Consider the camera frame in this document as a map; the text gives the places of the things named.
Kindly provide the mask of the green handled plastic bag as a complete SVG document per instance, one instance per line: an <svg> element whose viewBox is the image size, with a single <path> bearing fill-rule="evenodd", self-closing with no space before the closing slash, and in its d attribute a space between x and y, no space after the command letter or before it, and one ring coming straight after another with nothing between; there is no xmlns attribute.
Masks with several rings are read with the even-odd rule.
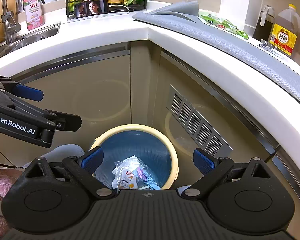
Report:
<svg viewBox="0 0 300 240"><path fill-rule="evenodd" d="M136 156L129 157L123 161L116 161L112 173L114 179L112 188L117 190L145 190L149 189L145 184L138 180L135 170L145 164Z"/></svg>

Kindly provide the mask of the green white snack packet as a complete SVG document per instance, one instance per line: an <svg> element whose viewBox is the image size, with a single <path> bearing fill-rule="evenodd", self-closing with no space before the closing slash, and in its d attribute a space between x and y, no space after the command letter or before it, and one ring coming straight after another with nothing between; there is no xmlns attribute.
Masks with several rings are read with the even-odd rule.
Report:
<svg viewBox="0 0 300 240"><path fill-rule="evenodd" d="M214 26L216 28L222 29L234 35L240 36L241 38L248 40L249 36L244 31L238 29L238 27L232 24L230 21L223 18L218 18L213 14L202 14L199 16L200 20L203 20L204 23Z"/></svg>

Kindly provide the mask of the blue paper wrapper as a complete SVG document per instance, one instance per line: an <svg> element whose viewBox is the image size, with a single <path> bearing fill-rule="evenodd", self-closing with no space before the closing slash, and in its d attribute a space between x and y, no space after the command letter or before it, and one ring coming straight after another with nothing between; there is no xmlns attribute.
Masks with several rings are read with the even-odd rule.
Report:
<svg viewBox="0 0 300 240"><path fill-rule="evenodd" d="M138 180L145 184L151 190L159 190L160 186L156 175L152 170L145 164L140 165L136 170L135 174L138 177Z"/></svg>

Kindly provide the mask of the blue trash bin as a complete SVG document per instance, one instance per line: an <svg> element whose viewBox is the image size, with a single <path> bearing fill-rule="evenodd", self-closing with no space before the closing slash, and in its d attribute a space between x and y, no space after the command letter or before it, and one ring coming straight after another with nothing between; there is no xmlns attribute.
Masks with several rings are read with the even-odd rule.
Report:
<svg viewBox="0 0 300 240"><path fill-rule="evenodd" d="M100 146L102 164L93 176L111 187L115 162L136 156L154 173L161 189L169 189L178 178L178 156L170 140L158 130L138 124L114 127L97 137L91 148Z"/></svg>

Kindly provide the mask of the steel kitchen faucet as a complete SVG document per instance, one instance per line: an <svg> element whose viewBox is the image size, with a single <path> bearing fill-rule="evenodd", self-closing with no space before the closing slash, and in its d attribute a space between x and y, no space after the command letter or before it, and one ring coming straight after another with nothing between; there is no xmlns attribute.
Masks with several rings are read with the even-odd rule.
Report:
<svg viewBox="0 0 300 240"><path fill-rule="evenodd" d="M1 0L1 6L5 40L10 45L15 42L15 34L21 30L21 25L15 20L17 3L16 0Z"/></svg>

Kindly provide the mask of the grey cabinet vent grille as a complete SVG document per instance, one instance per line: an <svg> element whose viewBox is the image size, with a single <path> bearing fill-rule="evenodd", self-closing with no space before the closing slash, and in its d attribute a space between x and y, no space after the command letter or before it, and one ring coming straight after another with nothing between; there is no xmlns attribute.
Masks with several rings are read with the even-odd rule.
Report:
<svg viewBox="0 0 300 240"><path fill-rule="evenodd" d="M231 146L173 86L170 86L166 107L202 150L215 158L230 155Z"/></svg>

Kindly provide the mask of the steel sink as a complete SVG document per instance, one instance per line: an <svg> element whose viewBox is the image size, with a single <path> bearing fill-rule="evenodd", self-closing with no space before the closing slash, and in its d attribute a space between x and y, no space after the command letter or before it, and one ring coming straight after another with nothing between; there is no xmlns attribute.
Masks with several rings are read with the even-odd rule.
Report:
<svg viewBox="0 0 300 240"><path fill-rule="evenodd" d="M20 48L38 42L40 40L55 36L59 32L60 23L52 24L47 27L43 27L39 30L32 31L28 34L17 37L12 44L7 45L6 42L0 44L0 58L14 52Z"/></svg>

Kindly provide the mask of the pink soap bottle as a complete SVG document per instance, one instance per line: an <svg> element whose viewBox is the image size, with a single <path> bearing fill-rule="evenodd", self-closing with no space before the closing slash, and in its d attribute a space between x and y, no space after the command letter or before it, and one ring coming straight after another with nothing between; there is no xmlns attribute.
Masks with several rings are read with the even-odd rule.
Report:
<svg viewBox="0 0 300 240"><path fill-rule="evenodd" d="M45 24L41 0L23 0L28 31Z"/></svg>

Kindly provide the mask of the smartphone showing video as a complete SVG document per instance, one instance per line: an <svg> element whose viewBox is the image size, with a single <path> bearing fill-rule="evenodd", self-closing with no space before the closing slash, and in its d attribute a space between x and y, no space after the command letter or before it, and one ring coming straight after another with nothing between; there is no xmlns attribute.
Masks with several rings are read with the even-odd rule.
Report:
<svg viewBox="0 0 300 240"><path fill-rule="evenodd" d="M74 6L75 18L82 18L93 15L101 15L109 12L107 0L93 0L78 3Z"/></svg>

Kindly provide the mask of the grey counter mat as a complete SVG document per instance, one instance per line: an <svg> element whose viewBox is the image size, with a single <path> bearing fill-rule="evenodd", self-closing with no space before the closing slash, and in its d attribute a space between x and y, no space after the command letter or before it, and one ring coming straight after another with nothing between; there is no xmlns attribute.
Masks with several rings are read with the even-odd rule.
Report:
<svg viewBox="0 0 300 240"><path fill-rule="evenodd" d="M217 48L262 73L300 102L300 75L259 48L259 41L208 25L199 19L198 2L180 2L152 12L137 12L137 21L172 30Z"/></svg>

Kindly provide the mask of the white patterned cloth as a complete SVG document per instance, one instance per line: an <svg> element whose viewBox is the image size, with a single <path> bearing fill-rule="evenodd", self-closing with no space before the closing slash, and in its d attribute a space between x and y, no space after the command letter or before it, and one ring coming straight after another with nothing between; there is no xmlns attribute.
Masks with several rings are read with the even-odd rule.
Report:
<svg viewBox="0 0 300 240"><path fill-rule="evenodd" d="M268 43L264 40L262 40L257 46L300 75L300 54L299 53L296 53L294 57L291 59L290 57L282 53L281 50L268 46Z"/></svg>

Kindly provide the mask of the dark soy sauce dispenser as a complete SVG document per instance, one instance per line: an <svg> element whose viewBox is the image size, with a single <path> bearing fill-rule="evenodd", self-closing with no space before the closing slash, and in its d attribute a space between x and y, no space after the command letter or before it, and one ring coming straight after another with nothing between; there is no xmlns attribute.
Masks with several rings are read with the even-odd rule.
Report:
<svg viewBox="0 0 300 240"><path fill-rule="evenodd" d="M269 5L265 5L260 12L260 16L253 34L253 38L259 41L268 41L275 19L275 10Z"/></svg>

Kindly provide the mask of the large cooking wine jug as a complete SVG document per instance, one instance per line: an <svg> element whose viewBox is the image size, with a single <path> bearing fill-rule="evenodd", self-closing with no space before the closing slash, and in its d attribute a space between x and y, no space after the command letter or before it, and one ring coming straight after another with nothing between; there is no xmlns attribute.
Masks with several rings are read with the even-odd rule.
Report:
<svg viewBox="0 0 300 240"><path fill-rule="evenodd" d="M290 3L275 17L268 42L287 57L294 57L300 42L300 16L295 5Z"/></svg>

